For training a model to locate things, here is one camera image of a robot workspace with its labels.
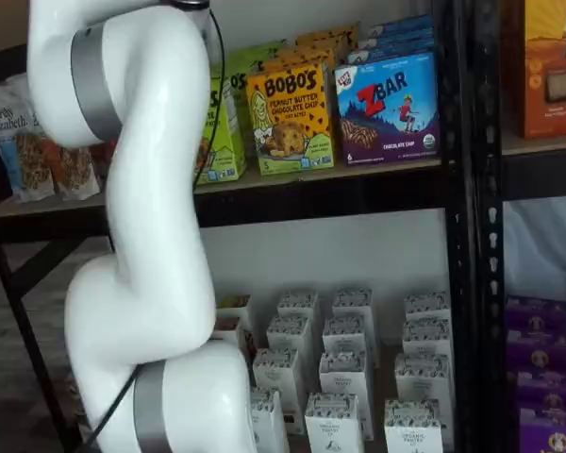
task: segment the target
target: snack bag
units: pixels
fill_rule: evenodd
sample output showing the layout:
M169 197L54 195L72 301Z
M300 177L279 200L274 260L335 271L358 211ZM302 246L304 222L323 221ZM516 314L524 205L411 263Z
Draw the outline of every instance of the snack bag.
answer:
M0 85L0 157L15 197L22 202L55 194L53 178L25 102L9 86Z

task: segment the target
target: snack box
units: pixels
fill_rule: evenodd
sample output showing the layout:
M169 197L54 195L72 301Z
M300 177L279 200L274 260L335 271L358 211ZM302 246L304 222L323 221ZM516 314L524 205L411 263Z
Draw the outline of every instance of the snack box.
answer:
M516 396L521 403L566 409L566 373L546 370L520 371Z
M510 370L534 365L566 371L566 335L508 330L506 360Z
M363 453L355 394L310 394L306 426L311 453Z
M325 321L323 329L323 345L325 352L364 352L369 363L365 321L359 314L334 316Z
M434 47L434 40L416 40L413 42L399 42L383 47L365 48L355 50L348 54L346 62L348 64L368 63L372 61L380 61L382 59L393 59L403 57L407 54L415 54L418 52L431 51Z
M216 315L219 318L239 318L247 351L252 361L256 356L258 344L258 321L251 295L230 295L219 300L216 303Z
M442 453L438 403L386 400L384 431L391 453Z
M275 56L278 49L284 47L285 40L266 42L246 49L230 53L226 59L226 75L230 80L231 92L235 101L239 129L243 138L243 147L247 156L256 155L254 145L254 130L249 114L247 96L247 77L255 72L263 71L264 61Z
M508 295L506 326L508 329L566 333L566 301Z
M312 329L312 345L314 366L318 366L317 360L323 352L321 331L323 329L323 315L321 314L321 303L316 291L292 290L284 292L279 298L276 311L280 315L299 314L306 316Z
M271 349L297 349L305 386L311 392L317 391L319 378L309 318L302 314L277 315L266 329L266 338Z
M333 314L344 316L357 314L362 316L367 335L369 356L376 368L379 368L379 332L377 316L374 313L373 291L368 288L345 288L338 290L333 298Z
M566 453L566 411L522 407L521 453Z
M216 122L219 89L220 77L213 75L211 78L208 118L195 165L195 174L197 174L202 162L206 162L198 184L234 181L239 179L239 176L245 171L245 151L230 81L226 79L223 85L222 105L220 106L218 122ZM218 128L216 129L212 147L209 149L209 140L216 123L218 123Z
M336 69L343 154L349 164L438 155L435 70L431 52Z
M394 362L394 375L399 399L438 401L444 450L455 450L453 396L448 358L440 354L398 354Z
M296 349L259 349L254 360L256 384L281 393L281 409L289 434L304 434L303 410L307 394Z
M362 352L325 352L319 367L321 388L329 394L355 394L363 439L372 441L374 430L374 384L371 368Z
M370 26L365 36L368 38L379 38L388 34L402 33L420 28L431 28L432 26L432 16L424 14L421 16L408 17L400 21Z
M247 98L263 175L333 166L328 83L327 67L319 62L249 76Z
M250 405L258 453L289 453L279 391L254 387Z
M311 43L314 41L329 40L338 36L345 36L348 40L348 48L354 49L357 46L359 34L359 23L351 25L336 26L328 30L313 31L300 35L295 39L298 45Z
M451 301L445 292L410 295L403 301L403 305L407 319L451 319Z

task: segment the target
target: product packaging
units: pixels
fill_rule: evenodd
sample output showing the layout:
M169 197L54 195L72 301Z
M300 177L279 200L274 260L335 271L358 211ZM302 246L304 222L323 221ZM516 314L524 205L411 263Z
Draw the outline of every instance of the product packaging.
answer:
M0 85L0 158L17 201L41 200L55 194L38 129L25 100L13 87Z
M289 434L304 434L304 407L307 393L301 378L300 360L295 349L259 349L254 360L254 376L259 388L281 393L281 409Z
M377 315L374 313L373 292L368 288L341 289L333 298L334 316L356 314L362 316L365 334L367 335L367 347L375 367L379 368L379 330Z
M407 319L441 318L451 320L451 300L448 293L410 295L403 303Z
M566 373L547 370L520 371L516 396L521 403L566 409Z
M506 326L514 330L566 333L566 301L508 295Z
M508 330L506 344L508 369L536 366L566 371L566 335L543 331Z
M218 121L216 121L219 90L220 76L212 75L208 118L195 166L196 174L201 165L205 163L198 184L234 181L239 179L245 171L245 151L230 81L226 79L223 85L222 104L218 113ZM209 141L216 124L218 128L212 147L209 149Z
M361 315L347 314L327 319L323 329L323 345L325 352L364 352L369 363L373 363Z
M241 328L240 319L237 317L216 318L216 325L211 334L211 340L223 340L238 347L245 357L247 364L251 364L247 345L245 344L245 334Z
M263 175L333 166L328 71L320 62L248 77L247 99Z
M271 349L297 349L304 385L309 392L317 391L319 378L308 317L302 314L277 315L266 329L266 338Z
M386 445L393 453L442 453L441 422L436 401L386 400Z
M354 394L310 394L306 425L311 453L363 453Z
M374 386L371 367L362 352L325 352L319 368L321 388L328 394L355 394L363 439L372 441L374 430Z
M398 354L394 375L399 399L438 401L444 451L454 451L454 398L451 394L448 358L440 354Z
M258 453L289 453L279 391L252 388L250 401Z
M216 314L219 318L238 317L245 335L245 344L253 361L258 347L258 321L251 295L230 295L218 301Z
M286 291L279 298L276 310L280 315L299 314L306 316L312 330L313 366L319 365L318 360L323 352L321 332L323 331L323 316L319 294L316 291Z
M434 55L422 52L335 71L349 164L434 158L440 131Z

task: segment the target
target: small white box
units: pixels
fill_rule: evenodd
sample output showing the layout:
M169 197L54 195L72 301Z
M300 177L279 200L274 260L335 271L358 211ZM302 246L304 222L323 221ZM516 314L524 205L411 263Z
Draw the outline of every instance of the small white box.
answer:
M440 354L398 354L394 374L399 399L438 401L442 444L445 451L454 451L455 424L448 358Z
M254 360L258 387L281 392L281 409L289 434L304 434L303 409L306 390L300 377L300 357L296 349L259 349Z
M364 352L371 363L364 321L359 314L327 319L323 329L323 345L325 352Z
M362 352L325 352L321 356L321 388L329 394L355 394L365 441L374 439L373 376Z
M303 314L277 315L266 329L271 349L297 349L300 354L304 385L310 391L318 390L317 365L312 345L312 328Z
M258 322L252 297L249 294L225 297L218 301L216 315L219 318L239 318L245 334L247 351L250 360L253 360L258 348Z
M451 398L455 406L451 321L434 317L408 319L403 325L403 351L405 354L442 354L449 358Z
M355 394L310 394L306 426L311 453L363 453Z
M258 453L290 453L279 391L252 388L250 400Z
M245 357L247 365L251 363L247 346L245 344L245 334L241 328L241 322L237 317L216 318L214 331L211 333L212 340L223 340L239 348Z
M407 319L434 317L451 320L451 302L447 293L410 295L404 303Z
M284 292L276 310L280 315L300 314L308 317L312 328L312 344L314 366L319 366L317 360L323 352L321 332L323 331L323 316L321 314L321 303L316 291L293 290Z
M386 400L384 431L393 453L442 453L441 422L432 401Z
M346 314L362 315L365 323L369 355L374 361L375 367L379 368L379 331L372 301L373 292L370 289L342 289L336 293L333 299L333 314L335 316L344 316Z

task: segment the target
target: bobo's peanut butter chocolate chip box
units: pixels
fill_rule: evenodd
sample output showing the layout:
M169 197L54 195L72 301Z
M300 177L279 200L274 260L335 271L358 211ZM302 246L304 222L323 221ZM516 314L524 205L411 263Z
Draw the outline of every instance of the bobo's peanut butter chocolate chip box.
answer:
M250 75L247 99L263 175L333 166L327 67L319 62Z
M350 164L432 158L439 116L430 52L336 69L343 154Z

